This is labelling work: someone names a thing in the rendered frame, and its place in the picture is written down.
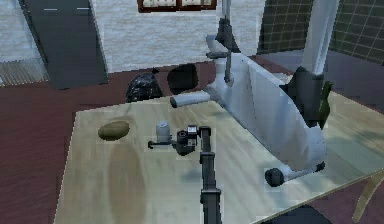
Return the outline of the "white exercise bike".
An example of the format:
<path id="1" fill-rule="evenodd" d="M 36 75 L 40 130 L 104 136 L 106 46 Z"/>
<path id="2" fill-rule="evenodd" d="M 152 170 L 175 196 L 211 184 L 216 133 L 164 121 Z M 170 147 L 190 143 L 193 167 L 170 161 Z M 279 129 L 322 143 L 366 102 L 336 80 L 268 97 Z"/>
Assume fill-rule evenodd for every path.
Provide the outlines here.
<path id="1" fill-rule="evenodd" d="M 262 68 L 237 51 L 230 25 L 231 0 L 222 0 L 219 31 L 206 38 L 216 77 L 203 91 L 170 98 L 172 107 L 215 101 L 273 156 L 279 168 L 265 172 L 273 187 L 325 167 L 327 154 L 319 107 L 324 65 L 339 0 L 314 0 L 300 67 L 287 77 Z"/>

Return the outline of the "red-brown framed window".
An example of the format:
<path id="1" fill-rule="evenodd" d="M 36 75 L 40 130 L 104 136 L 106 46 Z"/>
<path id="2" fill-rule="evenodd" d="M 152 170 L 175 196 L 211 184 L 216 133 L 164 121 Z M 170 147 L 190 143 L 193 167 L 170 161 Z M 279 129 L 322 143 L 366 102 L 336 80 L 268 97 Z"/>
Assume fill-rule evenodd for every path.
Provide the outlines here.
<path id="1" fill-rule="evenodd" d="M 137 0 L 139 13 L 215 10 L 218 0 Z"/>

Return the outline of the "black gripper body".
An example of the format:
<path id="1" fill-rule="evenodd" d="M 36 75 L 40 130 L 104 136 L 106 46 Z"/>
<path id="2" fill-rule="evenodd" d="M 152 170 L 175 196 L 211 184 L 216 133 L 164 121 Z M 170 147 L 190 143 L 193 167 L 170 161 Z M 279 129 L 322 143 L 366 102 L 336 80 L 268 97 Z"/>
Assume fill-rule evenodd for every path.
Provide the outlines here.
<path id="1" fill-rule="evenodd" d="M 172 143 L 172 146 L 180 156 L 186 156 L 195 151 L 196 143 L 196 133 L 181 130 L 177 132 L 176 140 Z"/>

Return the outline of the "dark green bottle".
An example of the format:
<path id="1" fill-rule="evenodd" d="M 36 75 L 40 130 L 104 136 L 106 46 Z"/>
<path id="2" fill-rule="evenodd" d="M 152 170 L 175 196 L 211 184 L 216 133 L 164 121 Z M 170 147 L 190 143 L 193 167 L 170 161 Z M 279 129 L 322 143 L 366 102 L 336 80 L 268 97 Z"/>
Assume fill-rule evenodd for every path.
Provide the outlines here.
<path id="1" fill-rule="evenodd" d="M 326 81 L 324 83 L 322 93 L 321 93 L 321 98 L 320 98 L 320 107 L 319 107 L 319 126 L 320 129 L 323 129 L 326 121 L 328 119 L 328 116 L 330 114 L 330 105 L 328 102 L 328 97 L 331 92 L 333 83 L 331 81 Z"/>

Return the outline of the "olive brown potato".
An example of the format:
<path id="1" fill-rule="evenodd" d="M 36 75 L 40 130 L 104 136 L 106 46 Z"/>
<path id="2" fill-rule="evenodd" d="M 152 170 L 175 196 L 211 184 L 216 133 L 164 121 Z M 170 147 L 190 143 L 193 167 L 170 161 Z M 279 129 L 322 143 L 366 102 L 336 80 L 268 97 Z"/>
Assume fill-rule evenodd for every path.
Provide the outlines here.
<path id="1" fill-rule="evenodd" d="M 98 130 L 98 136 L 105 141 L 116 141 L 125 137 L 130 130 L 126 121 L 114 121 L 103 125 Z"/>

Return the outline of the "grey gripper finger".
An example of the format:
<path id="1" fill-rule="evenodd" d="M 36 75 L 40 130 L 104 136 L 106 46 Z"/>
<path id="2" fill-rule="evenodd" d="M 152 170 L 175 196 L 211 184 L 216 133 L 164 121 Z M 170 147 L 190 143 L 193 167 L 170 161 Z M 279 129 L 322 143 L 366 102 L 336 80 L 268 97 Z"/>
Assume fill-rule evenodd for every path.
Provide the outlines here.
<path id="1" fill-rule="evenodd" d="M 168 147 L 168 146 L 172 146 L 173 145 L 173 141 L 168 141 L 168 142 L 153 142 L 153 141 L 148 141 L 148 148 L 149 149 L 155 149 L 156 147 Z"/>

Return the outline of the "black garbage bag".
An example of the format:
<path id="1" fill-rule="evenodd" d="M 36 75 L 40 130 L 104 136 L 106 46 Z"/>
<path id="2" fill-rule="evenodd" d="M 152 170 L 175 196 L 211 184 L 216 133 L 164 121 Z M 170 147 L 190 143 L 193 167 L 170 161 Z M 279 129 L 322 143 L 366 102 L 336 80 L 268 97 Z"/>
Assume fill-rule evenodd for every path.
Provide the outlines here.
<path id="1" fill-rule="evenodd" d="M 162 97 L 163 92 L 155 77 L 157 73 L 158 70 L 153 68 L 150 73 L 143 73 L 135 77 L 128 85 L 126 102 L 131 103 Z"/>

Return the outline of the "grey metal can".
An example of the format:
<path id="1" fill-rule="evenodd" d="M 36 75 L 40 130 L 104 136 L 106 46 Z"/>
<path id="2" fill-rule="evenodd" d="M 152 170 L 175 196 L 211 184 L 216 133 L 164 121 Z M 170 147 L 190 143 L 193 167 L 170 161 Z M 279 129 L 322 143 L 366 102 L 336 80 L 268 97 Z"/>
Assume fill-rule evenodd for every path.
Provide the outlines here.
<path id="1" fill-rule="evenodd" d="M 156 124 L 156 135 L 158 143 L 165 143 L 170 141 L 170 126 L 167 121 L 159 121 Z"/>

